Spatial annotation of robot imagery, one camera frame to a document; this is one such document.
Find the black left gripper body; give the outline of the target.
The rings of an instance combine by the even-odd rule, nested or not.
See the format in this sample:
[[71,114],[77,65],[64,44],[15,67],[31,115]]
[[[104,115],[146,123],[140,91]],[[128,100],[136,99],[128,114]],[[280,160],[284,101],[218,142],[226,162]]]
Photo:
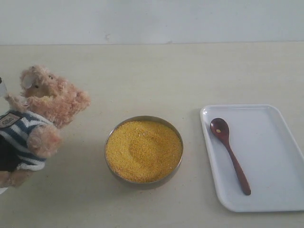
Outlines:
[[7,94],[7,88],[3,81],[3,79],[0,77],[0,97],[4,97]]

